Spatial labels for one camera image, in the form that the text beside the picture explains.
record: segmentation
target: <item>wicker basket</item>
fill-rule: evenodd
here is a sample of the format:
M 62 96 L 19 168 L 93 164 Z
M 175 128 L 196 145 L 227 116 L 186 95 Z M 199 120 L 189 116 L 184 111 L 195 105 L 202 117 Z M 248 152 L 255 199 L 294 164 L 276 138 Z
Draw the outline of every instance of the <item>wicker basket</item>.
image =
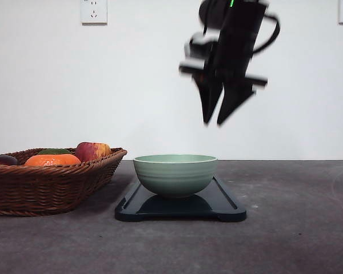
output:
M 43 148 L 8 153 L 20 164 Z M 67 148 L 72 153 L 74 148 Z M 44 216 L 73 210 L 108 183 L 123 156 L 122 148 L 94 161 L 72 166 L 0 165 L 0 215 Z

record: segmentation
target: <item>black tray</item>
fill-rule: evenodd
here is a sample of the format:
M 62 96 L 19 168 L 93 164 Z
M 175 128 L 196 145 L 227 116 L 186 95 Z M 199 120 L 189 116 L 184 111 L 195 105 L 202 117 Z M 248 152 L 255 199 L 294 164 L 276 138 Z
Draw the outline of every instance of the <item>black tray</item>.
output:
M 217 218 L 224 222 L 237 222 L 246 219 L 246 209 L 216 177 L 201 192 L 181 199 L 156 195 L 143 187 L 137 179 L 115 208 L 115 218 L 120 221 L 170 217 Z

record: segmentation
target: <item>gray table surface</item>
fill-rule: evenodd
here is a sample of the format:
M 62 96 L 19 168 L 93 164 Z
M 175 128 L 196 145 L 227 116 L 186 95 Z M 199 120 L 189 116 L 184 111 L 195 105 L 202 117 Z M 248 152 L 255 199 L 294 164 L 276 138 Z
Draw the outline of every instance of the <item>gray table surface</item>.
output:
M 135 179 L 122 161 L 73 212 L 0 216 L 0 273 L 343 274 L 343 161 L 219 161 L 217 175 L 245 221 L 118 221 Z

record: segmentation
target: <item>green bowl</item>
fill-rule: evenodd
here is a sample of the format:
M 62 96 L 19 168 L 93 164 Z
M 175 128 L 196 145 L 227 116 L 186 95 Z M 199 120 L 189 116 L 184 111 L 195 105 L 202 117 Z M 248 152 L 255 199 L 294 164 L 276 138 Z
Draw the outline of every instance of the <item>green bowl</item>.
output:
M 204 155 L 150 155 L 133 160 L 141 184 L 167 198 L 192 196 L 211 182 L 217 158 Z

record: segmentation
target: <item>robotic arm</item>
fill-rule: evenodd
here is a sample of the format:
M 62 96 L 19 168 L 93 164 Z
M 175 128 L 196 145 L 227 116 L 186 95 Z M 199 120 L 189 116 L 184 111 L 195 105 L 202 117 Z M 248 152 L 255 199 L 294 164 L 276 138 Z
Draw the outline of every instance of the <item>robotic arm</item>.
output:
M 275 15 L 267 15 L 267 4 L 260 0 L 204 0 L 200 19 L 205 25 L 203 34 L 195 34 L 185 45 L 187 62 L 180 64 L 180 72 L 191 74 L 201 96 L 204 122 L 209 123 L 222 89 L 224 100 L 218 115 L 223 122 L 251 95 L 253 86 L 266 86 L 268 80 L 246 75 L 253 54 L 272 44 L 280 33 Z M 254 49 L 263 18 L 276 23 L 274 33 L 260 47 Z M 205 36 L 207 29 L 220 30 L 218 39 Z M 196 66 L 192 60 L 204 62 Z

